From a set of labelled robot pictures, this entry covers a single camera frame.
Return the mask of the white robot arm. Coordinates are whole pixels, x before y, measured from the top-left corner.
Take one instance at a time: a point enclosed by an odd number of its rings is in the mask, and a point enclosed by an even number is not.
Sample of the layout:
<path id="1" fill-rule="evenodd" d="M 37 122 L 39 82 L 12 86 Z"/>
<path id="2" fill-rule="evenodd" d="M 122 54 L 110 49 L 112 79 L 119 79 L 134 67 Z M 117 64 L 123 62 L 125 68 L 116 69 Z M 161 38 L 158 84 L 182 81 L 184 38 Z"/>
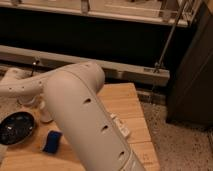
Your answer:
<path id="1" fill-rule="evenodd" d="M 105 82 L 95 62 L 69 64 L 24 77 L 9 70 L 0 96 L 27 99 L 42 94 L 47 110 L 86 171 L 146 171 L 97 97 Z"/>

